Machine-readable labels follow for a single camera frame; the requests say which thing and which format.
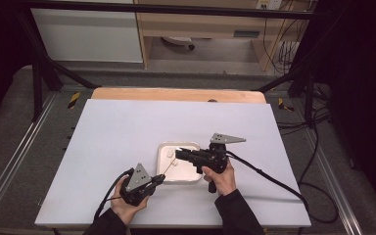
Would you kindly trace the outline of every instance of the floor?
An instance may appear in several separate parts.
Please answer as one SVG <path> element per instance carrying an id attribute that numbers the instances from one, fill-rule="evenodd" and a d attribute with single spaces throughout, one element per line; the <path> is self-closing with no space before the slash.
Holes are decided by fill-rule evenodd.
<path id="1" fill-rule="evenodd" d="M 141 69 L 140 65 L 112 65 L 106 63 L 88 64 L 67 63 L 69 68 L 86 79 L 104 86 L 144 86 L 250 90 L 259 88 L 287 70 L 287 62 L 276 57 L 277 70 L 261 71 L 259 60 L 252 53 L 251 43 L 247 40 L 194 39 L 196 48 L 171 45 L 160 38 L 154 40 L 150 66 Z M 45 198 L 52 178 L 63 158 L 64 150 L 73 135 L 84 102 L 91 96 L 91 90 L 77 86 L 63 77 L 65 88 L 61 92 L 45 92 L 54 98 L 54 104 L 47 114 L 39 131 L 31 138 L 32 143 L 22 153 L 22 162 L 10 177 L 10 184 L 1 189 L 0 198 L 0 234 L 52 234 L 52 231 L 33 224 L 39 211 L 40 202 Z M 302 100 L 290 99 L 286 93 L 289 83 L 284 83 L 266 93 L 267 102 L 277 121 L 300 122 L 299 106 Z M 74 109 L 67 109 L 71 96 L 80 91 Z M 32 89 L 30 70 L 20 70 L 14 79 L 0 108 L 0 176 L 22 142 L 26 131 L 31 127 Z M 279 98 L 284 107 L 279 108 Z M 315 108 L 322 107 L 323 101 L 315 102 Z M 311 130 L 302 129 L 294 133 L 281 130 L 285 149 L 292 169 L 297 177 L 305 170 L 311 153 Z M 334 122 L 324 121 L 318 125 L 321 153 L 330 164 L 341 188 L 348 200 L 353 216 L 361 234 L 376 234 L 376 195 L 362 171 L 350 167 L 350 159 L 337 134 Z M 317 185 L 331 193 L 331 189 L 321 170 L 322 162 L 314 161 L 305 182 Z M 323 194 L 303 187 L 311 213 L 321 219 L 330 219 L 334 215 L 331 202 Z M 359 234 L 346 228 L 345 214 L 341 211 L 337 221 L 321 223 L 312 221 L 304 234 Z M 296 234 L 296 229 L 270 228 L 269 234 Z M 63 230 L 63 234 L 80 234 Z M 190 234 L 189 231 L 152 231 L 134 230 L 134 234 Z"/>

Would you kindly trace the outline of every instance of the hand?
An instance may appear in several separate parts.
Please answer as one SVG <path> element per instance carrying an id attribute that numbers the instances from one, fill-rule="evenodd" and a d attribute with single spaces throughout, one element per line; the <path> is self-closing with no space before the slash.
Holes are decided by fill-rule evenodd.
<path id="1" fill-rule="evenodd" d="M 207 182 L 214 181 L 216 190 L 222 196 L 228 195 L 237 189 L 236 180 L 234 178 L 234 168 L 231 165 L 230 160 L 227 162 L 227 168 L 221 174 L 215 173 L 212 169 L 206 166 L 201 167 L 201 170 L 206 175 L 204 176 L 204 179 Z"/>
<path id="2" fill-rule="evenodd" d="M 113 194 L 112 198 L 120 197 L 121 184 L 127 177 L 128 176 L 124 176 L 121 180 L 118 181 L 118 183 L 116 184 L 115 193 Z M 127 226 L 137 212 L 145 209 L 148 206 L 148 199 L 149 196 L 146 197 L 137 207 L 127 204 L 122 198 L 113 199 L 111 200 L 111 207 L 113 212 L 117 214 L 121 221 L 123 221 L 123 223 Z"/>

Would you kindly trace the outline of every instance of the white tabletop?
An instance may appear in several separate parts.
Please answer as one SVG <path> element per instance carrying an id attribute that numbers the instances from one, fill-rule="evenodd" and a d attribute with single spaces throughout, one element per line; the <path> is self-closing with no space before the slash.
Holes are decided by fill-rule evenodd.
<path id="1" fill-rule="evenodd" d="M 120 174 L 141 163 L 155 175 L 163 142 L 193 141 L 206 149 L 216 132 L 246 138 L 247 142 L 227 145 L 227 150 L 299 192 L 269 105 L 88 100 L 35 223 L 48 227 L 91 224 Z M 304 204 L 296 196 L 247 166 L 231 162 L 237 187 L 262 226 L 310 226 Z M 161 185 L 131 226 L 220 226 L 213 204 L 216 198 L 203 179 Z"/>

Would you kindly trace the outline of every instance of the white plastic tray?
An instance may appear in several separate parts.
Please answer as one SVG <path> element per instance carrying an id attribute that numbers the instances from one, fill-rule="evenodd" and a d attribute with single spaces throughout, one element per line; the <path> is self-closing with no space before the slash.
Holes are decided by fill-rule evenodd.
<path id="1" fill-rule="evenodd" d="M 198 181 L 201 174 L 189 162 L 175 158 L 175 149 L 185 148 L 190 150 L 200 150 L 200 146 L 195 142 L 164 142 L 158 149 L 157 174 L 166 171 L 164 183 L 183 184 Z"/>

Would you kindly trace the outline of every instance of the black metal frame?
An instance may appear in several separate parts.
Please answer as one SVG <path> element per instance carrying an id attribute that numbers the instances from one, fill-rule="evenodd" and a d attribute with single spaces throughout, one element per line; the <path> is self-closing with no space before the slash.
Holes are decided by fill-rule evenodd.
<path id="1" fill-rule="evenodd" d="M 77 10 L 77 11 L 98 11 L 98 12 L 129 12 L 129 13 L 156 13 L 156 14 L 182 14 L 182 15 L 204 15 L 204 16 L 227 16 L 227 17 L 245 17 L 245 18 L 267 18 L 267 19 L 297 19 L 297 20 L 325 20 L 331 17 L 326 13 L 311 12 L 288 12 L 288 11 L 266 11 L 251 9 L 230 9 L 215 7 L 193 7 L 193 6 L 168 6 L 168 5 L 145 5 L 145 4 L 120 4 L 120 3 L 94 3 L 94 2 L 71 2 L 71 1 L 51 1 L 51 0 L 0 0 L 0 8 L 4 14 L 11 14 L 22 26 L 23 32 L 28 38 L 30 47 L 32 48 L 35 63 L 33 66 L 34 79 L 34 119 L 36 119 L 42 111 L 42 92 L 41 77 L 47 83 L 50 90 L 60 90 L 63 87 L 56 71 L 63 73 L 69 78 L 77 81 L 87 88 L 97 88 L 95 85 L 84 78 L 78 76 L 72 71 L 64 68 L 53 61 L 47 54 L 45 47 L 36 34 L 36 30 L 30 25 L 25 17 L 25 9 L 57 9 L 57 10 Z M 300 73 L 290 72 L 281 79 L 276 80 L 257 91 L 265 92 L 272 87 L 286 81 L 291 80 Z"/>

